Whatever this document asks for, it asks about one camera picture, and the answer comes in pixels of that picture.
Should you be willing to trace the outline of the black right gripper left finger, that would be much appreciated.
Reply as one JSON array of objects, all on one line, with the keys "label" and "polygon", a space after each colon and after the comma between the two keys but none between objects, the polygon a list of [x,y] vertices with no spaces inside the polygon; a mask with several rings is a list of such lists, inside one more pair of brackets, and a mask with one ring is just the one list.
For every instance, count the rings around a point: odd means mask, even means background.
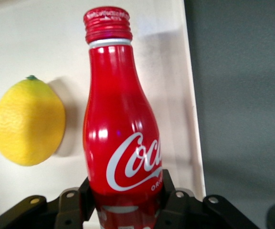
[{"label": "black right gripper left finger", "polygon": [[0,215],[0,229],[82,229],[95,209],[85,179],[80,187],[64,190],[48,202],[41,195],[29,196]]}]

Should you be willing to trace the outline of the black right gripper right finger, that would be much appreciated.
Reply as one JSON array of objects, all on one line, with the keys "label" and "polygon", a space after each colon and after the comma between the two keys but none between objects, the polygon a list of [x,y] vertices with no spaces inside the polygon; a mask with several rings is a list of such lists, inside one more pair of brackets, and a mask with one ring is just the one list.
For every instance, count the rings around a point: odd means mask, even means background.
[{"label": "black right gripper right finger", "polygon": [[256,229],[226,198],[219,195],[197,200],[188,190],[176,189],[169,171],[163,170],[162,208],[157,229]]}]

